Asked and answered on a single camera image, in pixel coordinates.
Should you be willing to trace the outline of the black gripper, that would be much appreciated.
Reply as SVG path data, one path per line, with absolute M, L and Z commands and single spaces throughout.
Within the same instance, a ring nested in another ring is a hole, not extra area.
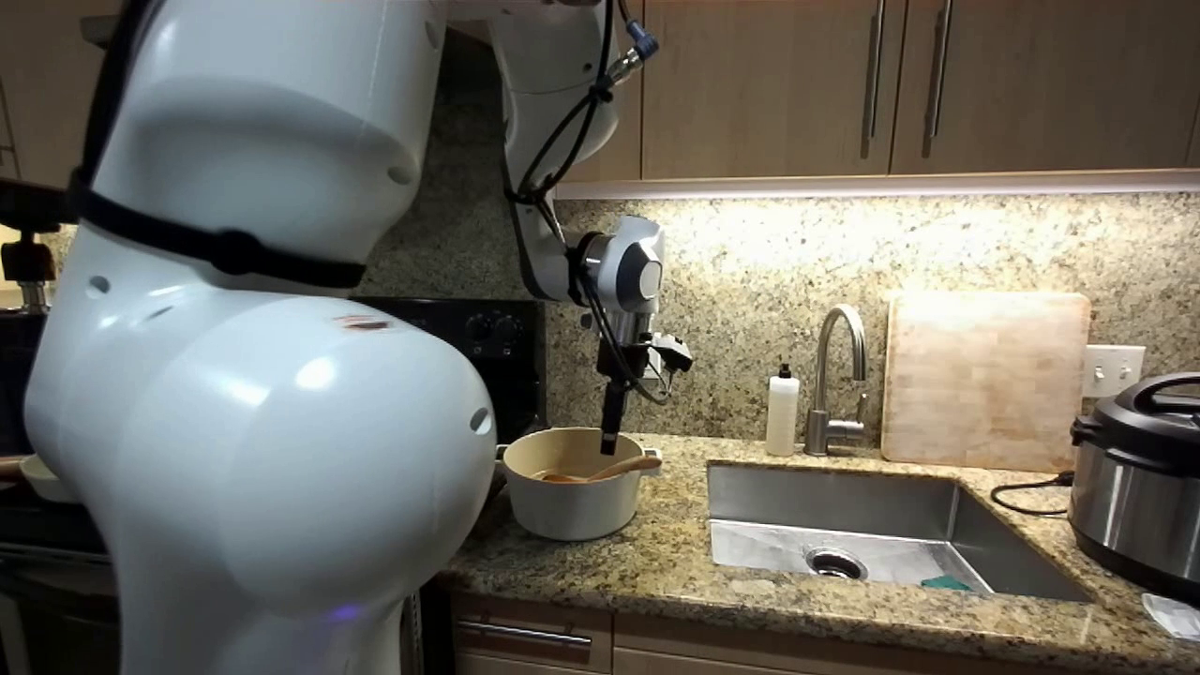
M 686 370 L 694 353 L 682 338 L 657 330 L 649 311 L 601 304 L 592 319 L 601 325 L 596 370 L 611 376 L 601 405 L 601 453 L 611 458 L 621 431 L 627 384 Z

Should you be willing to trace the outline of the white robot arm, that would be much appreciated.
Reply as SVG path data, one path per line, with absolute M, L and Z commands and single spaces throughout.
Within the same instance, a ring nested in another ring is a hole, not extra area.
M 686 355 L 652 324 L 657 226 L 568 240 L 551 209 L 657 48 L 627 0 L 126 0 L 23 396 L 107 546 L 119 675 L 401 675 L 498 440 L 474 369 L 354 284 L 416 199 L 457 24 L 501 74 L 526 279 L 592 311 L 602 396 Z

